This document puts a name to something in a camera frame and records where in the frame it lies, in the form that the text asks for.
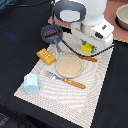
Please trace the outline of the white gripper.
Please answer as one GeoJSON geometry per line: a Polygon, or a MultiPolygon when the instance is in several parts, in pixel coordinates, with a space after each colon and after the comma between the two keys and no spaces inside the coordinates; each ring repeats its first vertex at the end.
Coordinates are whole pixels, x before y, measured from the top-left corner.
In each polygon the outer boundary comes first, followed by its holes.
{"type": "Polygon", "coordinates": [[[112,45],[113,31],[114,27],[106,20],[103,20],[101,24],[94,27],[84,26],[80,22],[71,24],[73,35],[99,49],[105,49],[112,45]]]}

